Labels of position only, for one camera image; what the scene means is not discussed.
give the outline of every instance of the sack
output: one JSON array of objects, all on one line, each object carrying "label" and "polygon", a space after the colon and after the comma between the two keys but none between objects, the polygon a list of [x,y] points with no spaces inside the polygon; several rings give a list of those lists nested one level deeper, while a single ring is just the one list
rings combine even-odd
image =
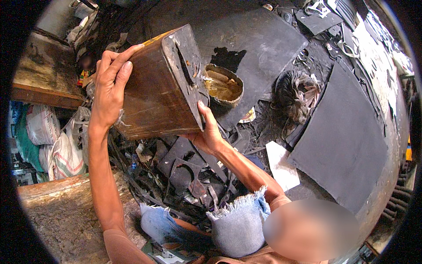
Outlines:
[{"label": "sack", "polygon": [[49,171],[49,158],[51,155],[52,148],[53,148],[53,145],[41,145],[40,151],[39,151],[38,158],[40,159],[41,167],[46,173],[48,173]]},{"label": "sack", "polygon": [[28,132],[26,130],[26,117],[27,117],[28,105],[24,104],[12,104],[13,119],[17,122],[15,123],[15,140],[16,147],[19,151],[19,154],[22,157],[22,160],[25,162],[31,163],[31,165],[37,171],[43,172],[43,169],[40,165],[38,159],[39,155],[39,146],[35,146],[28,137]]},{"label": "sack", "polygon": [[74,123],[75,119],[72,118],[65,127],[66,133],[62,132],[53,145],[49,156],[50,180],[72,177],[86,171],[82,150],[78,149],[77,143],[73,139]]},{"label": "sack", "polygon": [[54,108],[40,104],[31,105],[26,119],[28,137],[34,145],[52,145],[59,138],[60,124]]}]

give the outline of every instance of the rubber sheet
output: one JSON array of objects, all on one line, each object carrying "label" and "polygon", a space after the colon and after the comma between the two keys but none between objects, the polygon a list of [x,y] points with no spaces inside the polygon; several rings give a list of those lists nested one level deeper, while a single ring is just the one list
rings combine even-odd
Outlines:
[{"label": "rubber sheet", "polygon": [[387,145],[369,100],[338,62],[325,93],[287,161],[354,214],[381,175]]}]

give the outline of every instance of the denim fabric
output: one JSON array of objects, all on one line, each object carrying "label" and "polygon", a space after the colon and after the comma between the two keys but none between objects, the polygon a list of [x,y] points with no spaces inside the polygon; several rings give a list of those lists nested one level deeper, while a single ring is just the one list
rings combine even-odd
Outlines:
[{"label": "denim fabric", "polygon": [[141,228],[158,244],[183,260],[192,260],[215,248],[210,236],[186,230],[170,216],[169,210],[140,204]]},{"label": "denim fabric", "polygon": [[208,212],[212,222],[212,238],[222,253],[240,258],[258,251],[265,243],[262,227],[270,215],[265,201],[265,186],[254,194],[236,198],[225,208]]},{"label": "denim fabric", "polygon": [[266,190],[263,186],[224,208],[207,212],[212,222],[211,237],[186,230],[176,224],[167,209],[146,204],[140,205],[141,228],[160,245],[180,245],[169,251],[184,260],[215,247],[225,256],[240,258],[258,251],[265,243],[262,227],[271,212],[264,198]]}]

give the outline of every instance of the black rubber sheet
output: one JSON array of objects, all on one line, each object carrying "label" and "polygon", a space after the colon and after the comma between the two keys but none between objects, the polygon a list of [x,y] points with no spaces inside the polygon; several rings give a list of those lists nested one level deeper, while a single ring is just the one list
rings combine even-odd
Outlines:
[{"label": "black rubber sheet", "polygon": [[381,175],[387,145],[356,78],[335,62],[324,95],[288,158],[356,214]]},{"label": "black rubber sheet", "polygon": [[318,14],[308,16],[302,10],[296,13],[296,18],[307,27],[312,34],[318,35],[322,31],[329,29],[330,27],[343,22],[342,18],[329,12],[326,17],[321,18]]},{"label": "black rubber sheet", "polygon": [[213,109],[226,130],[271,91],[277,76],[308,45],[296,28],[259,1],[160,1],[131,31],[144,26],[149,39],[188,23],[204,64],[211,62],[215,48],[244,55],[236,72],[244,83],[243,98],[232,110]]}]

